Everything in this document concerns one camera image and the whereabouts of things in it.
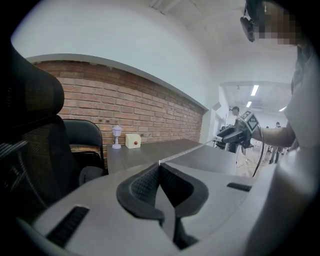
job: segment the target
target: black cable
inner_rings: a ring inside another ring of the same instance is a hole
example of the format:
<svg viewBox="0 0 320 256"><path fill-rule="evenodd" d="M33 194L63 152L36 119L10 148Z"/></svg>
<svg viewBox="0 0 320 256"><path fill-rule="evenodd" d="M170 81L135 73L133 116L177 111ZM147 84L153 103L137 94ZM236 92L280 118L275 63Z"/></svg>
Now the black cable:
<svg viewBox="0 0 320 256"><path fill-rule="evenodd" d="M243 17L246 17L247 13L247 2L245 2Z"/></svg>
<svg viewBox="0 0 320 256"><path fill-rule="evenodd" d="M256 172L257 172L258 167L259 167L259 165L261 163L261 159L262 159L262 156L264 155L264 150L265 150L265 141L264 141L264 136L262 135L260 124L258 124L258 129L259 129L259 132L260 132L260 135L261 135L261 140L262 140L262 151L261 151L259 162L256 165L256 168L254 170L254 173L253 173L252 177L254 177L256 175Z"/></svg>

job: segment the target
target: brick wall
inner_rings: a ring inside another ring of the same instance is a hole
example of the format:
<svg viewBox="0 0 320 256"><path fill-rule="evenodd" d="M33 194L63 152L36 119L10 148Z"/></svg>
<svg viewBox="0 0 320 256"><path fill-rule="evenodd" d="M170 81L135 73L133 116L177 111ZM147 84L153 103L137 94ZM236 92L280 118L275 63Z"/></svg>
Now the brick wall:
<svg viewBox="0 0 320 256"><path fill-rule="evenodd" d="M63 86L65 100L59 115L95 123L104 145L114 143L115 125L123 129L121 144L126 133L140 134L143 143L199 141L204 110L159 84L87 62L44 61L35 65L57 77Z"/></svg>

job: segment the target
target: gray desk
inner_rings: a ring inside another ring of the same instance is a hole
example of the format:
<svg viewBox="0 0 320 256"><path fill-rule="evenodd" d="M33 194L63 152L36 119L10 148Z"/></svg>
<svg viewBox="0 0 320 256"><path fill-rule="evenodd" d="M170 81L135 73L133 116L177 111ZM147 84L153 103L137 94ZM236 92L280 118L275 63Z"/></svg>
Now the gray desk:
<svg viewBox="0 0 320 256"><path fill-rule="evenodd" d="M133 149L128 149L125 145L121 149L113 149L109 145L106 148L108 171L109 174L114 174L135 166L153 164L198 145L199 143L188 139L143 143L140 148ZM237 155L234 153L205 145L169 163L202 171L235 175L236 159Z"/></svg>

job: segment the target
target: mesh chair back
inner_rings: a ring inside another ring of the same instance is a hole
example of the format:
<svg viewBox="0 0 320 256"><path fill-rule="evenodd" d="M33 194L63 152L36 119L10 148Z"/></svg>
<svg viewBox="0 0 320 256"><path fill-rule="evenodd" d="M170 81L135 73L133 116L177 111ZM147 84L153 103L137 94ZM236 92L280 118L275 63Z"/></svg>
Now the mesh chair back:
<svg viewBox="0 0 320 256"><path fill-rule="evenodd" d="M10 48L9 82L1 86L4 131L0 141L1 189L7 209L31 223L76 188L79 169L64 122L59 81Z"/></svg>
<svg viewBox="0 0 320 256"><path fill-rule="evenodd" d="M105 168L103 140L100 129L87 120L64 119L69 144L100 147L101 165Z"/></svg>

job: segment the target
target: white box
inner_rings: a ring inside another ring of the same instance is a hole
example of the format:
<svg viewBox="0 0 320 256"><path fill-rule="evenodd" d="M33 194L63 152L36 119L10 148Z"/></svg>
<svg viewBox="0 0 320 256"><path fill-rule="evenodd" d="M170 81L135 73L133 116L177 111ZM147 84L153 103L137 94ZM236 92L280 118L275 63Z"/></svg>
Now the white box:
<svg viewBox="0 0 320 256"><path fill-rule="evenodd" d="M139 134L126 134L125 145L128 149L136 149L141 146L141 137Z"/></svg>

